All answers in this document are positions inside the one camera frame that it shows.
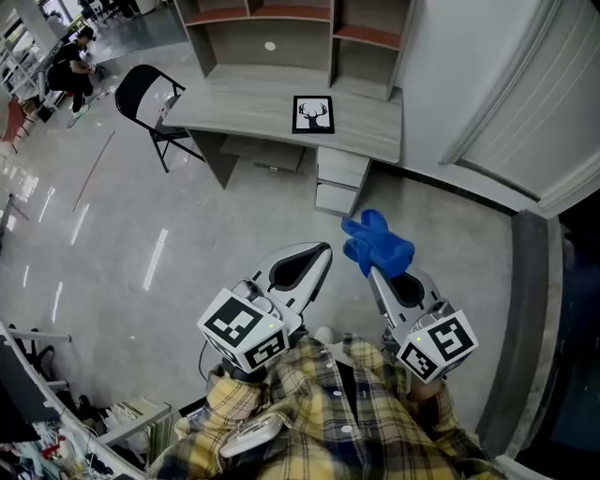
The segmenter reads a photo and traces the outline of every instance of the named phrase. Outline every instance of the orange chair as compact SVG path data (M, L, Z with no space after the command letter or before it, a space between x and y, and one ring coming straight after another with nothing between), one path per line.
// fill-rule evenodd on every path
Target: orange chair
M29 136L29 132L23 126L25 120L33 123L33 120L30 120L29 118L27 118L27 115L25 115L25 112L21 108L21 105L19 105L19 100L17 100L16 98L12 99L8 103L7 129L5 130L4 135L0 140L2 140L2 142L9 142L13 150L15 151L15 154L18 152L13 142L15 141L16 137L21 138L21 135L19 135L19 130L22 128L23 130L25 130L27 136Z

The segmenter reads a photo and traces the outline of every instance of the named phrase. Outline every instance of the black shirt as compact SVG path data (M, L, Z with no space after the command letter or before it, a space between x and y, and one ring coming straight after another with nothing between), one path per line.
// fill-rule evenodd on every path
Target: black shirt
M64 76L71 73L71 60L81 60L79 56L79 47L76 42L72 41L61 47L54 60L52 61L52 74Z

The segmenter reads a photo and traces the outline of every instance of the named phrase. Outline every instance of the blue object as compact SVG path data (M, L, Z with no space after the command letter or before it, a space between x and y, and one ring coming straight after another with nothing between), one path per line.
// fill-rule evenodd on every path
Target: blue object
M341 228L352 237L344 244L344 254L358 263L367 278L371 265L377 265L389 278L395 278L413 262L414 245L391 233L377 210L365 210L360 223L344 218Z

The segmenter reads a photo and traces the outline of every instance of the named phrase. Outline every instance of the yellow plaid shirt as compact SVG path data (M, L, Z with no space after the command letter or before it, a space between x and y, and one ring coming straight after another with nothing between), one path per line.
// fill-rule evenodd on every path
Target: yellow plaid shirt
M347 335L343 351L354 363L357 420L336 361L319 341L303 337L269 368L261 385L235 381L222 367L213 370L202 412L193 422L177 423L179 442L152 465L149 476L504 478L459 427L445 386L436 397L412 403L403 367L386 363L360 337ZM284 422L275 439L236 457L218 457L233 430L271 414Z

